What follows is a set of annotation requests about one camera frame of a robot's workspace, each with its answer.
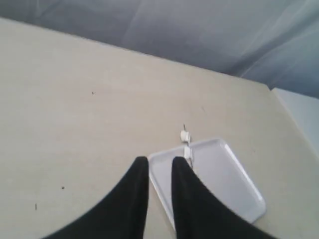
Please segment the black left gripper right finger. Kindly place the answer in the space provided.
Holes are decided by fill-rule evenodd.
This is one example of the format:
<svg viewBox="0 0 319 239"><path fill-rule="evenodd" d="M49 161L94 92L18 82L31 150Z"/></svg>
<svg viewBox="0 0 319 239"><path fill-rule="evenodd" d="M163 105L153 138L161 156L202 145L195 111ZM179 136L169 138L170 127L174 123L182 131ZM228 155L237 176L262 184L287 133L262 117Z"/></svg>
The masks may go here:
<svg viewBox="0 0 319 239"><path fill-rule="evenodd" d="M178 239L271 239L220 202L183 157L172 162L171 196Z"/></svg>

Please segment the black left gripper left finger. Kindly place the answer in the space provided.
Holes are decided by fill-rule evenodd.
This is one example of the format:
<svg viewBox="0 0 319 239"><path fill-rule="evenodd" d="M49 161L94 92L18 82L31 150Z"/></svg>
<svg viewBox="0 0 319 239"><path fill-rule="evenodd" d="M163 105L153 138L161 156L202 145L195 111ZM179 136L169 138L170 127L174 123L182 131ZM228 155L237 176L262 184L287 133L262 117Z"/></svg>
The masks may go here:
<svg viewBox="0 0 319 239"><path fill-rule="evenodd" d="M137 157L95 207L49 239L142 239L149 202L149 162Z"/></svg>

